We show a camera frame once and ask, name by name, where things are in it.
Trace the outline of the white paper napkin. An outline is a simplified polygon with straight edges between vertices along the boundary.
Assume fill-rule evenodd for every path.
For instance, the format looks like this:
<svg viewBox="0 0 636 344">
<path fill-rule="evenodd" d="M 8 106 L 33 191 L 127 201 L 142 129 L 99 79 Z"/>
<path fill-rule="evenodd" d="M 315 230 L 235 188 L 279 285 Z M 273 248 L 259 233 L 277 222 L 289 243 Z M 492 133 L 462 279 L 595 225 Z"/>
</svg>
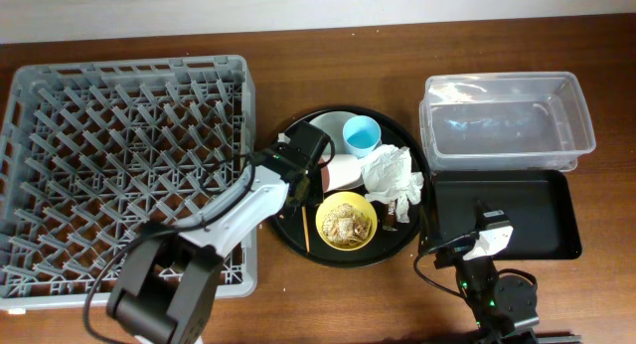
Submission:
<svg viewBox="0 0 636 344">
<path fill-rule="evenodd" d="M 412 171 L 409 148 L 391 144 L 380 145 L 360 160 L 361 175 L 369 202 L 381 202 L 395 206 L 399 223 L 410 221 L 411 205 L 421 202 L 423 175 Z"/>
</svg>

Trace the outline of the pink plastic cup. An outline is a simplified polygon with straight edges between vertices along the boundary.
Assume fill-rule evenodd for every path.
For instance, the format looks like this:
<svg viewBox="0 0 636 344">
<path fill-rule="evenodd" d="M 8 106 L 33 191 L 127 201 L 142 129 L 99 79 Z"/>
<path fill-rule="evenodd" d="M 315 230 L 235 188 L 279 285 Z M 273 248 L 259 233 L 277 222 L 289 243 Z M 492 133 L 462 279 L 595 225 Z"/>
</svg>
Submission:
<svg viewBox="0 0 636 344">
<path fill-rule="evenodd" d="M 361 162 L 351 154 L 336 154 L 321 169 L 322 190 L 328 193 L 336 190 L 351 190 L 364 184 Z"/>
</svg>

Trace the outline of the wooden chopstick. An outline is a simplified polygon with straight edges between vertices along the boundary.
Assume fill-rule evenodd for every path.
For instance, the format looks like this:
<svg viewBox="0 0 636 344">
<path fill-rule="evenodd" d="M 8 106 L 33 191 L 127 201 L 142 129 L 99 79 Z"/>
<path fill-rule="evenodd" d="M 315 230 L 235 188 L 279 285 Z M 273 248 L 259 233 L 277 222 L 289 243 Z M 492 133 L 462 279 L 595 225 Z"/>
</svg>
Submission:
<svg viewBox="0 0 636 344">
<path fill-rule="evenodd" d="M 307 219 L 307 209 L 305 206 L 301 208 L 301 216 L 302 216 L 305 250 L 309 254 L 310 253 L 309 226 L 308 226 L 308 219 Z"/>
</svg>

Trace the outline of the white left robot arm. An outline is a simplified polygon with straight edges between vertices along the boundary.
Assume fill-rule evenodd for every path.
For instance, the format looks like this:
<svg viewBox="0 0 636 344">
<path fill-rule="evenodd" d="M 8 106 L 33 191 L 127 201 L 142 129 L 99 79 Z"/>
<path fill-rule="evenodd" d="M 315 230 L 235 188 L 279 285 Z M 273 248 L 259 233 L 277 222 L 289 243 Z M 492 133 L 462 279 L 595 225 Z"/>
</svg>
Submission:
<svg viewBox="0 0 636 344">
<path fill-rule="evenodd" d="M 226 257 L 255 227 L 305 194 L 319 150 L 287 145 L 248 155 L 240 177 L 172 226 L 150 222 L 131 245 L 107 315 L 151 343 L 197 343 L 210 319 Z"/>
</svg>

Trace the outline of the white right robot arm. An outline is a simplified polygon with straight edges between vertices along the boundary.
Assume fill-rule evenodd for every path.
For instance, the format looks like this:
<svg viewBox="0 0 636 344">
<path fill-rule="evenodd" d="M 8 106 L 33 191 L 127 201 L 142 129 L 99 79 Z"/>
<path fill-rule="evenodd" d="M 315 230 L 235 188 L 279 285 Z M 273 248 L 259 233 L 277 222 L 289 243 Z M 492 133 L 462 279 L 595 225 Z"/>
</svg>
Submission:
<svg viewBox="0 0 636 344">
<path fill-rule="evenodd" d="M 461 299 L 471 309 L 478 330 L 469 342 L 478 344 L 537 343 L 534 327 L 538 282 L 522 270 L 496 269 L 494 255 L 504 250 L 513 233 L 508 215 L 478 200 L 474 204 L 475 226 L 436 251 L 434 265 L 454 267 Z"/>
</svg>

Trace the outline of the yellow bowl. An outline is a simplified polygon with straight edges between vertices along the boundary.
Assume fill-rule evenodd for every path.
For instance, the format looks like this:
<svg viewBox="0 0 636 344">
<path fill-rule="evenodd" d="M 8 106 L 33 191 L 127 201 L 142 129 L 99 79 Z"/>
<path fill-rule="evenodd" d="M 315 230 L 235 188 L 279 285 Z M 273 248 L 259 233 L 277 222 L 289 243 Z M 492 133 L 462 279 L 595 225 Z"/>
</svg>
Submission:
<svg viewBox="0 0 636 344">
<path fill-rule="evenodd" d="M 326 245 L 341 252 L 353 252 L 371 242 L 378 229 L 378 217 L 364 196 L 341 191 L 327 196 L 320 204 L 315 226 Z"/>
</svg>

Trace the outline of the brown snack wrapper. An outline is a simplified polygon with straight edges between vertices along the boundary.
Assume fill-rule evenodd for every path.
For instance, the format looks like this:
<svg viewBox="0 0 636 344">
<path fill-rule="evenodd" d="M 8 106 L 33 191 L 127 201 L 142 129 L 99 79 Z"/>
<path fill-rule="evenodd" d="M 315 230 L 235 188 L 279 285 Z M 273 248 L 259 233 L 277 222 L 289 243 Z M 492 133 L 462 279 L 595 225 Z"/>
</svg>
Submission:
<svg viewBox="0 0 636 344">
<path fill-rule="evenodd" d="M 396 201 L 390 201 L 386 206 L 385 218 L 383 220 L 383 229 L 388 232 L 396 232 L 397 229 L 397 215 L 396 215 Z"/>
</svg>

